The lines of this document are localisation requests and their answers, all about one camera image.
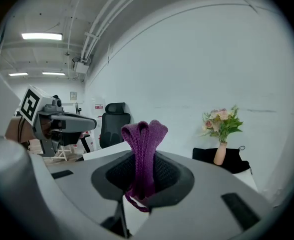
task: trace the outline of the chair headrest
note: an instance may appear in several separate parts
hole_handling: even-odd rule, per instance
[[[125,102],[120,102],[120,103],[110,103],[106,106],[105,111],[109,114],[123,114],[123,108],[125,106]]]

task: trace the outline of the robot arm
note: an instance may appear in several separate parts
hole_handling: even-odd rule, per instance
[[[53,157],[60,146],[76,144],[82,132],[97,126],[94,119],[64,112],[60,99],[53,98],[31,85],[24,95],[19,111],[31,124],[35,137],[40,140],[43,157]],[[51,121],[50,138],[42,132],[42,119]]]

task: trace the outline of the ceiling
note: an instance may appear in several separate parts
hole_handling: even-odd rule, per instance
[[[6,22],[0,52],[0,73],[7,77],[11,73],[27,72],[27,77],[31,78],[48,77],[42,75],[42,72],[48,71],[76,78],[75,72],[70,70],[68,74],[68,62],[72,69],[72,59],[80,57],[86,37],[84,33],[89,31],[106,1],[25,0],[19,4]],[[25,32],[61,33],[62,41],[23,40],[21,33]],[[79,74],[78,78],[83,79],[83,74]]]

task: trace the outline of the pink flower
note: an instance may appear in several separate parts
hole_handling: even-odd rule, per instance
[[[214,109],[211,111],[211,114],[210,114],[210,119],[215,119],[218,115],[219,111]]]
[[[219,112],[218,112],[218,115],[220,117],[221,120],[227,120],[228,117],[229,117],[229,113],[228,111],[224,108],[224,109],[221,109]]]
[[[206,125],[206,128],[212,127],[212,123],[209,120],[206,120],[205,125]]]

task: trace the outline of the floor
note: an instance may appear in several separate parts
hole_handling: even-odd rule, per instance
[[[42,150],[41,150],[41,146],[40,146],[40,142],[37,139],[33,139],[30,141],[30,151],[28,151],[30,154],[41,154]],[[43,161],[47,166],[50,165],[58,165],[58,164],[68,164],[68,163],[74,163],[78,158],[81,158],[82,155],[81,154],[76,154],[74,151],[74,148],[71,147],[71,153],[67,152],[66,156],[68,161],[65,161],[64,159],[51,159],[51,157],[43,157]]]

